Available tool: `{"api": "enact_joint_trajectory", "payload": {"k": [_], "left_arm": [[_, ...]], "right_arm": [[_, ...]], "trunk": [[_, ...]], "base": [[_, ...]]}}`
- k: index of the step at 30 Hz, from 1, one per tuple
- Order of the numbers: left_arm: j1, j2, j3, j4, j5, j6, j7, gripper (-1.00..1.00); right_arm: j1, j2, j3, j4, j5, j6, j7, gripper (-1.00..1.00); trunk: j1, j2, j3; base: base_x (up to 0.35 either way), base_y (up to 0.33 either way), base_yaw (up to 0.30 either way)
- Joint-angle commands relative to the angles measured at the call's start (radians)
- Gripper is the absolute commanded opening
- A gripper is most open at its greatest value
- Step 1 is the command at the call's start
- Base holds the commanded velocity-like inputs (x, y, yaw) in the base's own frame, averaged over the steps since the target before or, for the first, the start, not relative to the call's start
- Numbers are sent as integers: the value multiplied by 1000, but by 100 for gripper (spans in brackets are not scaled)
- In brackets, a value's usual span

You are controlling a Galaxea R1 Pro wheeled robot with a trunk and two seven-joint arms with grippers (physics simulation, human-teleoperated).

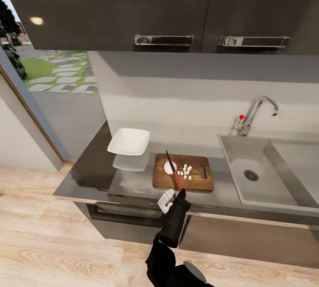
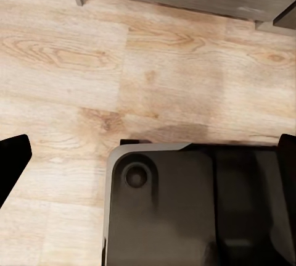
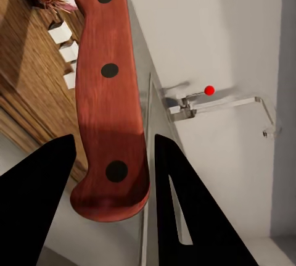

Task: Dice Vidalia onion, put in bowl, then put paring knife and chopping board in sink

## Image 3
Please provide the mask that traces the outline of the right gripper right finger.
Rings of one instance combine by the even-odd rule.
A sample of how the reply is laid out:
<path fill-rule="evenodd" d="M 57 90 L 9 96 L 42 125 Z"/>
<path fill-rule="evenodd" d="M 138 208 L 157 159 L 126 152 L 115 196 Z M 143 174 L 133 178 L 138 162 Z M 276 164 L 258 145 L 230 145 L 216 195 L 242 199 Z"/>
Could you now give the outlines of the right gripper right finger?
<path fill-rule="evenodd" d="M 154 155 L 159 266 L 259 266 L 178 144 L 156 134 Z M 193 245 L 179 242 L 169 175 Z"/>

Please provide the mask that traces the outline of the cutting board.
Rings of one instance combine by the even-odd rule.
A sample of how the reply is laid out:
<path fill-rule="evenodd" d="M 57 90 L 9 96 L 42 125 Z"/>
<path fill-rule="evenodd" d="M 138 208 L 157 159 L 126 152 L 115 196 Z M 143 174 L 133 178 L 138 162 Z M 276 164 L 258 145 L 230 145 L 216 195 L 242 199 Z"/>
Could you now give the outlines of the cutting board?
<path fill-rule="evenodd" d="M 56 43 L 49 30 L 66 21 L 68 41 Z M 78 126 L 75 88 L 64 75 L 73 72 L 60 53 L 68 42 L 80 44 L 84 17 L 79 10 L 48 9 L 37 0 L 0 0 L 0 106 L 43 146 L 72 134 L 76 159 L 70 175 L 80 183 L 88 161 Z"/>

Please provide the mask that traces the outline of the parer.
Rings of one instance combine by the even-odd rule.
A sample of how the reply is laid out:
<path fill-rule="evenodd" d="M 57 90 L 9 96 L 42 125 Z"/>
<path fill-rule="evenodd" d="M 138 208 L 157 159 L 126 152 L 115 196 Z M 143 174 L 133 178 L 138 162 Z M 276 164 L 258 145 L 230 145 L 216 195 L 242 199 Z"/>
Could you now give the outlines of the parer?
<path fill-rule="evenodd" d="M 74 1 L 84 17 L 75 99 L 88 172 L 70 203 L 84 218 L 124 221 L 150 194 L 128 1 Z"/>

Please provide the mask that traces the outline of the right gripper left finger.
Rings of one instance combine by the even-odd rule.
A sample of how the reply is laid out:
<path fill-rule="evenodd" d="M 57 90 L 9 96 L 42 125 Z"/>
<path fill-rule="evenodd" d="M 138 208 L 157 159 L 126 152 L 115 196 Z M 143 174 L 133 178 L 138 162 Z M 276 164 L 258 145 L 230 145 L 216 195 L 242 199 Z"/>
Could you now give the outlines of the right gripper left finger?
<path fill-rule="evenodd" d="M 36 266 L 75 159 L 69 134 L 0 176 L 0 266 Z"/>

